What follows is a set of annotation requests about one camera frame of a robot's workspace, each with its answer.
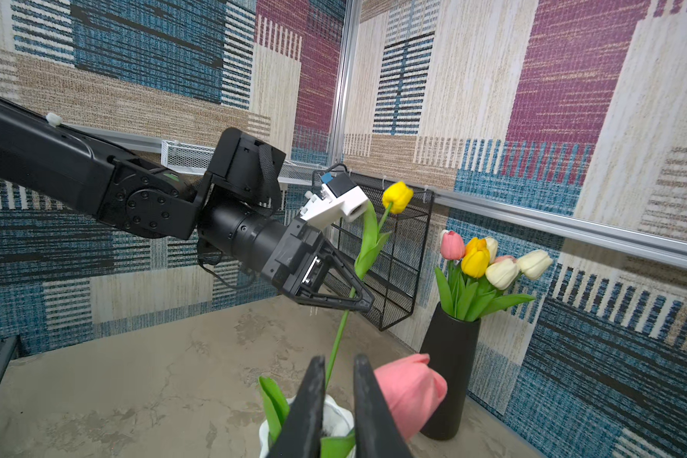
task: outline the white clip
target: white clip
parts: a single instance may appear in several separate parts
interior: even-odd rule
[[[61,116],[57,115],[56,113],[51,113],[50,111],[46,115],[46,121],[54,127],[58,127],[64,122]]]

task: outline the white wire basket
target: white wire basket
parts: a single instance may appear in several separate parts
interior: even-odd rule
[[[163,140],[160,163],[181,174],[203,175],[213,155],[213,147]],[[289,185],[310,186],[313,171],[321,169],[325,166],[286,159],[277,180]]]

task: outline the black strap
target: black strap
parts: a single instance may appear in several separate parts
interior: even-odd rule
[[[283,197],[280,191],[280,183],[277,182],[277,173],[275,173],[275,164],[273,163],[273,147],[269,144],[262,144],[258,149],[259,167],[262,169],[262,177],[264,178],[264,186],[267,188],[272,207],[269,208],[269,215],[273,215],[282,207]]]

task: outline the black wire basket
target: black wire basket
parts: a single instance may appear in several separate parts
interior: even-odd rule
[[[322,170],[313,172],[313,190],[320,189],[321,176],[325,173]],[[377,219],[381,218],[385,211],[382,195],[394,182],[357,173],[350,173],[350,177],[371,200]],[[364,283],[374,295],[374,305],[365,316],[380,331],[412,315],[418,294],[433,193],[422,188],[412,189],[414,196],[407,208],[387,218],[382,233],[392,232],[392,235],[364,277]],[[352,223],[341,219],[331,225],[330,240],[351,266],[359,255],[362,233],[361,218]],[[348,296],[350,286],[335,271],[328,273],[324,284],[336,294]]]

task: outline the white vase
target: white vase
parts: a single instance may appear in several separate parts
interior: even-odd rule
[[[295,398],[288,399],[288,403],[292,404]],[[323,404],[323,433],[330,437],[345,436],[354,428],[354,416],[348,410],[336,404],[330,396],[326,395]],[[267,420],[259,426],[259,458],[266,458],[269,453],[269,425]],[[356,447],[351,450],[347,458],[354,458],[356,456]]]

